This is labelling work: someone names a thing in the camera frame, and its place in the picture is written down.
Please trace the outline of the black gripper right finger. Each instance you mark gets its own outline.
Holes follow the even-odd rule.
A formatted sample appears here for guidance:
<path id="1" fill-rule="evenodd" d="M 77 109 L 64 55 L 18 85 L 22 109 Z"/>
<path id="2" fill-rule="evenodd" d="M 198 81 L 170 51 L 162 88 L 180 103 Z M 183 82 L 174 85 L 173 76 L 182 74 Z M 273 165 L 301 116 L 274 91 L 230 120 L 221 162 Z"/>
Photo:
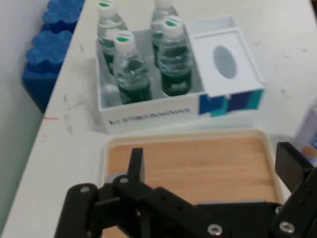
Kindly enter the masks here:
<path id="1" fill-rule="evenodd" d="M 317 168 L 289 142 L 276 148 L 275 172 L 291 192 L 272 220 L 276 238 L 317 236 Z"/>

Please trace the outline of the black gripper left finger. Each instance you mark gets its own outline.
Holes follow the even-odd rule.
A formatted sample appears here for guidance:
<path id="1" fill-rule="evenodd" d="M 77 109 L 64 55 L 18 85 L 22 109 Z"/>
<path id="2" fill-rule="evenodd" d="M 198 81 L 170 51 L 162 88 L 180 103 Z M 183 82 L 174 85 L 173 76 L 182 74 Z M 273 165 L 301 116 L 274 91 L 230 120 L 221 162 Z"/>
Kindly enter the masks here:
<path id="1" fill-rule="evenodd" d="M 229 238 L 222 221 L 170 191 L 144 183 L 142 148 L 131 152 L 128 170 L 98 188 L 71 187 L 55 231 L 57 238 L 99 238 L 118 227 L 130 238 Z"/>

